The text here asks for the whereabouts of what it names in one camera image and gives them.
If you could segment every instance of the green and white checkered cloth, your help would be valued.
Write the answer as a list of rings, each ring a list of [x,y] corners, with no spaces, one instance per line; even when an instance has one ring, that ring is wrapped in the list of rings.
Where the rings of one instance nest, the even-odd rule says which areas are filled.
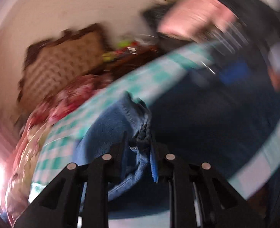
[[[189,44],[125,75],[89,99],[51,129],[33,175],[29,201],[71,162],[76,144],[101,112],[124,91],[150,105],[184,76],[189,68],[209,65],[211,44]],[[252,160],[237,172],[230,183],[247,198],[260,188],[280,164],[280,123]]]

